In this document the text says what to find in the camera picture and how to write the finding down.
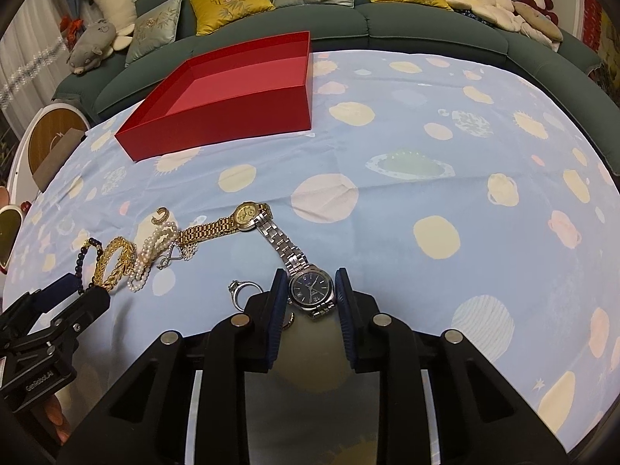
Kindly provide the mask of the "person's left hand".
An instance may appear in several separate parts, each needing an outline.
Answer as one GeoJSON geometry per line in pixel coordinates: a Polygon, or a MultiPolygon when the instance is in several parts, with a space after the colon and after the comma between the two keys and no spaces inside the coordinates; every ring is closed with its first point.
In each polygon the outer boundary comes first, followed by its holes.
{"type": "Polygon", "coordinates": [[[43,410],[46,418],[53,425],[56,436],[64,445],[71,435],[71,426],[64,416],[60,401],[55,395],[50,396],[43,402],[43,410]]]}

